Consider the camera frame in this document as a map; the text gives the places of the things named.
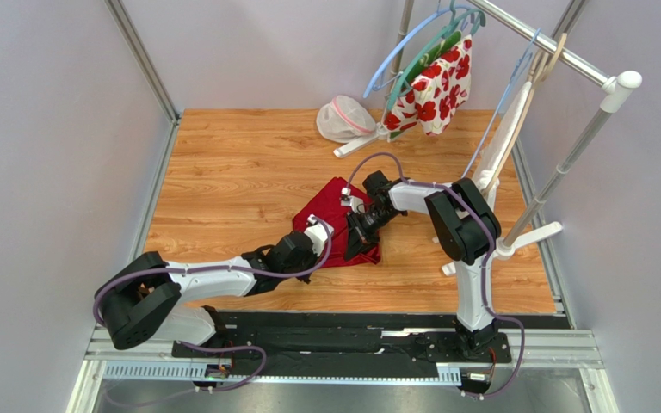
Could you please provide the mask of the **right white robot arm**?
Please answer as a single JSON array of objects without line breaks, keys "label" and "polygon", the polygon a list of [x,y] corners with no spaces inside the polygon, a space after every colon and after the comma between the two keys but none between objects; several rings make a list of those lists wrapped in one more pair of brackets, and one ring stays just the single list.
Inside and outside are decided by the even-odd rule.
[{"label": "right white robot arm", "polygon": [[485,197],[469,178],[449,184],[404,178],[391,181],[375,171],[363,187],[371,199],[368,206],[349,189],[341,192],[342,206],[350,209],[345,260],[378,246],[381,228],[397,216],[409,212],[428,215],[438,244],[451,259],[444,271],[457,278],[458,346],[468,353],[483,351],[497,335],[497,327],[490,311],[491,282],[482,269],[501,234],[501,225]]}]

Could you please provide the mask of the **dark red cloth napkin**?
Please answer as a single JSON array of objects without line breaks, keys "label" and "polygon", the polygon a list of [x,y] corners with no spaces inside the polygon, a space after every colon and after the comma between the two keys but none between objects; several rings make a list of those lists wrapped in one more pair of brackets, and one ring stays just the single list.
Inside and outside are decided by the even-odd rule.
[{"label": "dark red cloth napkin", "polygon": [[330,257],[323,268],[349,267],[362,264],[376,265],[381,261],[379,245],[368,252],[362,252],[349,261],[344,258],[349,243],[346,214],[350,211],[350,208],[341,204],[341,195],[347,183],[342,177],[331,178],[292,219],[293,229],[296,231],[303,231],[306,228],[307,219],[311,214],[321,218],[333,228]]}]

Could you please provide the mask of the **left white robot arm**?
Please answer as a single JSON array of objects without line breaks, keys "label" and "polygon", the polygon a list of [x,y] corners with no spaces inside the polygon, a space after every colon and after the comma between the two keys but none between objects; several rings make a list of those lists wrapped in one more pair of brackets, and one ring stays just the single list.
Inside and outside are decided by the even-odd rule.
[{"label": "left white robot arm", "polygon": [[218,321],[189,302],[268,293],[287,279],[307,282],[329,257],[331,234],[316,224],[223,262],[170,262],[145,252],[97,289],[93,315],[118,350],[151,338],[203,344]]}]

